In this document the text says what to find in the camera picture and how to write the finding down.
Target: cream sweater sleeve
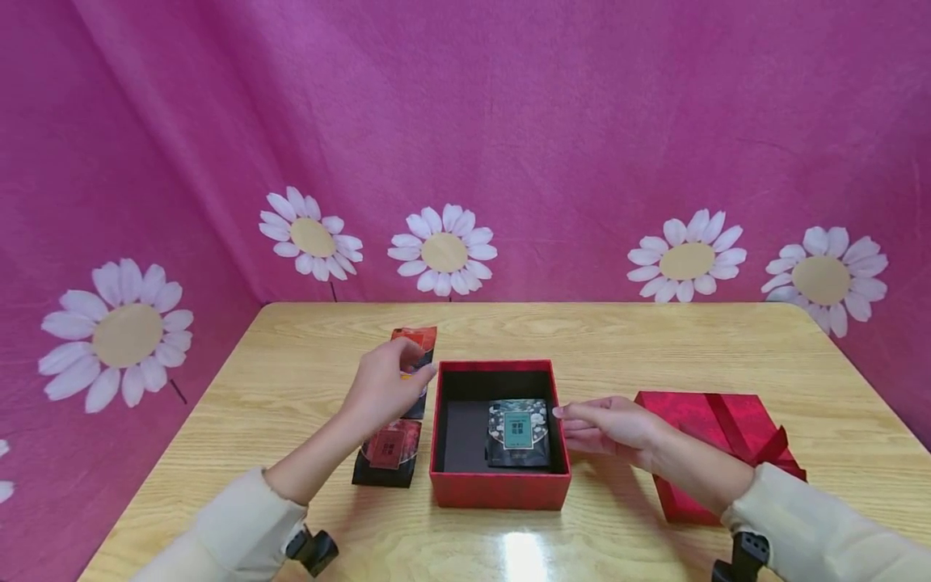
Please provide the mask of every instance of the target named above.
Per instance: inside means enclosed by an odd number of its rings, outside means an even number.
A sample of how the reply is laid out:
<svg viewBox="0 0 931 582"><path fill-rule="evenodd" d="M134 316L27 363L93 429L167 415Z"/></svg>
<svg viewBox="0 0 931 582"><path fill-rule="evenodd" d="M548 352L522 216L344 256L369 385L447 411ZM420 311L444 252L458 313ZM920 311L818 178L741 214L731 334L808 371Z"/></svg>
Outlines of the cream sweater sleeve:
<svg viewBox="0 0 931 582"><path fill-rule="evenodd" d="M253 469L197 515L194 527L142 568L134 582L269 582L307 515Z"/></svg>
<svg viewBox="0 0 931 582"><path fill-rule="evenodd" d="M732 534L769 540L769 567L786 582L917 582L931 579L931 549L856 513L843 501L773 467L724 512Z"/></svg>

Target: wooden table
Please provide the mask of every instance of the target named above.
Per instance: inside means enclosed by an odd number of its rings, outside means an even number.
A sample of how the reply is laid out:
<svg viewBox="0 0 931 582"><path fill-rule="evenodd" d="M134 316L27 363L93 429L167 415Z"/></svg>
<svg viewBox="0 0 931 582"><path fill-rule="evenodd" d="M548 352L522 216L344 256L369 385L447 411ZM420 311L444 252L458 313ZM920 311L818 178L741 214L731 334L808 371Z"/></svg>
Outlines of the wooden table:
<svg viewBox="0 0 931 582"><path fill-rule="evenodd" d="M795 306L276 304L252 323L81 580L128 579L227 482L274 463L335 413L359 356L392 328L434 324L436 361L552 359L564 402L641 387L756 392L812 484L931 543L931 456ZM342 552L320 579L705 582L729 555L723 530L665 524L649 476L605 458L573 459L561 513L437 508L432 426L431 398L410 490L350 485L350 458L311 504L311 528L328 530ZM289 564L277 579L309 577Z"/></svg>

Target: teal label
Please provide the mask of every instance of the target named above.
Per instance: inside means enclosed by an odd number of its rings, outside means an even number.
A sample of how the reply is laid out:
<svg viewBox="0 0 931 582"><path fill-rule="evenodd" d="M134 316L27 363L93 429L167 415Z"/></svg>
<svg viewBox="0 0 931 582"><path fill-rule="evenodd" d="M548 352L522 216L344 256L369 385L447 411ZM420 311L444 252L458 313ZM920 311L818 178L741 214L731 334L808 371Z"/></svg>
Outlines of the teal label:
<svg viewBox="0 0 931 582"><path fill-rule="evenodd" d="M505 448L532 449L533 425L530 413L522 411L505 412Z"/></svg>

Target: open gift box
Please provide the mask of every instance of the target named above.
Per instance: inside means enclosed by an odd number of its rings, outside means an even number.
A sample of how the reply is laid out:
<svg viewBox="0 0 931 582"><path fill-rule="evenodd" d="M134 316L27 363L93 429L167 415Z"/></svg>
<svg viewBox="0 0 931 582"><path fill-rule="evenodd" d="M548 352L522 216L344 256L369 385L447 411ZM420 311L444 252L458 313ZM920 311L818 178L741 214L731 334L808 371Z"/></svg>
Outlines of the open gift box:
<svg viewBox="0 0 931 582"><path fill-rule="evenodd" d="M773 419L754 394L640 392L635 402L682 432L757 466L771 463L806 480L789 452L786 429ZM666 480L654 477L666 521L719 525L720 520Z"/></svg>
<svg viewBox="0 0 931 582"><path fill-rule="evenodd" d="M546 402L548 465L490 467L490 405L500 399ZM430 480L442 508L561 509L571 472L553 366L548 359L442 361L430 452Z"/></svg>

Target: human hand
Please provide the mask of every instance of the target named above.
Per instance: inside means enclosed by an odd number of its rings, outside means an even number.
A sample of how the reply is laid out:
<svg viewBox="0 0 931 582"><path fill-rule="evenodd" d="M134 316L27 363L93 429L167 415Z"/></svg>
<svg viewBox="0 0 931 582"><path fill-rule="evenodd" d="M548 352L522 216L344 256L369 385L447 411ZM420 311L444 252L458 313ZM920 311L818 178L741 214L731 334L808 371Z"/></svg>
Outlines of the human hand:
<svg viewBox="0 0 931 582"><path fill-rule="evenodd" d="M584 453L613 454L653 472L662 441L674 429L623 396L574 402L553 409L562 419L566 446Z"/></svg>
<svg viewBox="0 0 931 582"><path fill-rule="evenodd" d="M413 365L423 356L424 350L405 337L381 344L362 356L339 414L350 417L363 438L398 420L437 373L433 364L428 364L410 377L400 377L401 371L413 372Z"/></svg>

